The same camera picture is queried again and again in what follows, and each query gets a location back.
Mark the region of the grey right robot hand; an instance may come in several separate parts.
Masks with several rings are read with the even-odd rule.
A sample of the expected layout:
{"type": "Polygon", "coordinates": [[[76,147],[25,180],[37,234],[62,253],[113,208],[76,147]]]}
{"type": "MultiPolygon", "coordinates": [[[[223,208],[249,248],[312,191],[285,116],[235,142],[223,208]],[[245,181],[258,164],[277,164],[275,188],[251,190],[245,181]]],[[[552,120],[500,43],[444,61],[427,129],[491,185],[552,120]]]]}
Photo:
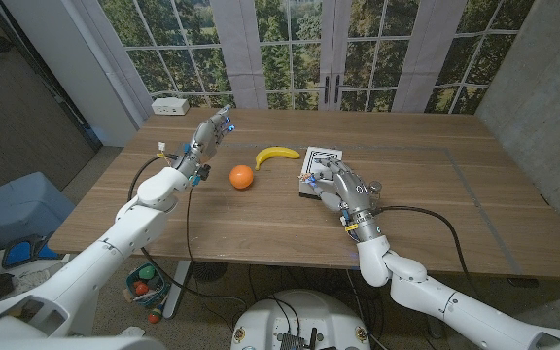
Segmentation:
{"type": "Polygon", "coordinates": [[[332,211],[346,211],[349,216],[370,208],[366,185],[348,165],[333,157],[320,158],[317,162],[326,170],[310,173],[303,182],[313,189],[326,207],[332,211]],[[318,185],[320,180],[333,181],[334,192],[324,191],[318,185]]]}

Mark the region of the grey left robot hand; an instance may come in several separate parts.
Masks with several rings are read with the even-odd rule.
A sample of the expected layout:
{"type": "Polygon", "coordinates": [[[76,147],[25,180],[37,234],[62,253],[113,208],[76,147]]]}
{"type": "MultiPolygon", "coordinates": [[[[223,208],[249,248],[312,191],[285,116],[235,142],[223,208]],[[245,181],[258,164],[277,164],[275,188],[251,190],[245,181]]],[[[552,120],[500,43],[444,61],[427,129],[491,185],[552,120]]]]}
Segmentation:
{"type": "Polygon", "coordinates": [[[193,177],[217,153],[224,137],[235,129],[229,113],[229,105],[218,110],[198,126],[191,141],[185,145],[184,154],[176,162],[175,168],[187,178],[193,177]]]}

